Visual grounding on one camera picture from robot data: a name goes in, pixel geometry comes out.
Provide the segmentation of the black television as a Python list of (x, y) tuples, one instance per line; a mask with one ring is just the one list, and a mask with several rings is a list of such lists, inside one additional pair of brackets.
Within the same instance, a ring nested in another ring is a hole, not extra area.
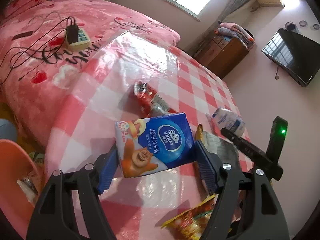
[(294, 31), (278, 29), (261, 52), (302, 87), (319, 71), (319, 43)]

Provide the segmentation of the black phone on bed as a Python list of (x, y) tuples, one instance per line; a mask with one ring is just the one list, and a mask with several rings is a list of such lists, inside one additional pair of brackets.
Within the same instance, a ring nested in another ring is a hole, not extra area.
[(31, 36), (33, 33), (34, 33), (33, 31), (27, 31), (27, 32), (24, 32), (24, 33), (17, 34), (17, 35), (12, 37), (12, 40), (17, 40), (17, 39), (20, 39), (20, 38), (28, 37), (28, 36)]

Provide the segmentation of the black charger adapter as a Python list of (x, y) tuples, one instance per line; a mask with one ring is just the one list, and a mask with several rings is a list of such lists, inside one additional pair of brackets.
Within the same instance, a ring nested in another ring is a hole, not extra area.
[(78, 42), (79, 27), (76, 24), (69, 25), (66, 28), (66, 37), (68, 44)]

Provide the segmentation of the folded blankets pile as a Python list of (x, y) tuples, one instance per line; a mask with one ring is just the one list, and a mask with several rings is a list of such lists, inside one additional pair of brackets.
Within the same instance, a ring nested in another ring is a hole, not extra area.
[(236, 23), (221, 22), (216, 33), (237, 38), (247, 50), (251, 50), (255, 44), (253, 35)]

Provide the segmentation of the yellow snack wrapper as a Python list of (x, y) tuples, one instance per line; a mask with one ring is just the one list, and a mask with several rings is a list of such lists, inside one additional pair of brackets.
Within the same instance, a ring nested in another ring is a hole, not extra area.
[(216, 195), (208, 196), (198, 206), (167, 220), (161, 228), (176, 229), (185, 239), (200, 239), (215, 207)]

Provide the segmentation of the blue tissue pack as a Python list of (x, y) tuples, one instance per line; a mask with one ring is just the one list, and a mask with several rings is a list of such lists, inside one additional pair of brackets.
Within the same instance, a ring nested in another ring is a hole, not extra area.
[(125, 178), (176, 168), (194, 160), (185, 113), (115, 123), (116, 147)]

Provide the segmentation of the cream power strip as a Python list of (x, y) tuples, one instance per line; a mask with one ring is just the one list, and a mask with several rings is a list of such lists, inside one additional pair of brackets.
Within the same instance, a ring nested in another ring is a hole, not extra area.
[(81, 51), (88, 48), (91, 44), (91, 39), (85, 32), (84, 28), (79, 28), (78, 40), (76, 42), (69, 43), (66, 41), (66, 47), (70, 51)]

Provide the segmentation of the pink checkered tablecloth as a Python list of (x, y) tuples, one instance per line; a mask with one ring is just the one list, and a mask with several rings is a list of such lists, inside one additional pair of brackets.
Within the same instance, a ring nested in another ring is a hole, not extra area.
[[(178, 112), (192, 131), (202, 124), (217, 134), (211, 115), (222, 107), (238, 112), (227, 85), (178, 48), (125, 32), (104, 45), (71, 82), (46, 147), (49, 176), (77, 171), (110, 150), (114, 124), (142, 118), (133, 94), (144, 81)], [(196, 167), (183, 165), (126, 179), (117, 172), (101, 205), (117, 239), (176, 239), (162, 224), (204, 198)]]

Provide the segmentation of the pink bed blanket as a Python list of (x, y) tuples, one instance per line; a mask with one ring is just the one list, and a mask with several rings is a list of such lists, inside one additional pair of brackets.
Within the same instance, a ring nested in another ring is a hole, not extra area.
[[(66, 47), (66, 28), (73, 24), (91, 39), (88, 48)], [(109, 38), (126, 30), (172, 45), (180, 41), (180, 35), (161, 22), (103, 0), (46, 1), (1, 25), (1, 96), (27, 135), (47, 145), (76, 76)], [(12, 40), (27, 31), (34, 33)]]

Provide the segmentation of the brown wooden dresser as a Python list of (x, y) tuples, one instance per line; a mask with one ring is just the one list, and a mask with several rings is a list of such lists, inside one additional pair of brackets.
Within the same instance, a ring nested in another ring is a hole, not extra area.
[(221, 36), (212, 31), (195, 54), (195, 60), (223, 79), (248, 53), (236, 37)]

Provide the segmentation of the small plastic drink bottle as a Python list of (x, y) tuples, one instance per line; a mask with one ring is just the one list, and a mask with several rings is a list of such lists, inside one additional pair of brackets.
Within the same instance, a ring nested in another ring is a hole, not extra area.
[(219, 107), (212, 114), (213, 122), (219, 130), (226, 128), (238, 137), (242, 137), (245, 132), (245, 122), (243, 119), (226, 108)]

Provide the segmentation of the air conditioner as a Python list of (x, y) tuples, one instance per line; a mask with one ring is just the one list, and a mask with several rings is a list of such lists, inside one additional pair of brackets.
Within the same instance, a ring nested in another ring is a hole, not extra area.
[(258, 10), (260, 7), (285, 8), (285, 4), (282, 0), (255, 0), (251, 12)]

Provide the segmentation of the red snack wrapper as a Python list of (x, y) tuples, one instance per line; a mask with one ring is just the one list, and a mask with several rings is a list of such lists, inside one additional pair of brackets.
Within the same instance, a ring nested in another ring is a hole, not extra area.
[(137, 81), (133, 93), (138, 100), (143, 114), (149, 117), (177, 114), (173, 108), (159, 95), (156, 89), (147, 82)]

